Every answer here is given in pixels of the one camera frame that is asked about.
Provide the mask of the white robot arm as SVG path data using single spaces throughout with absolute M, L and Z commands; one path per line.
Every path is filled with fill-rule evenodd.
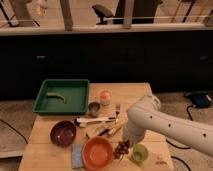
M 170 137 L 213 157 L 213 126 L 165 114 L 155 95 L 140 98 L 127 109 L 123 139 L 131 145 L 141 142 L 147 130 Z

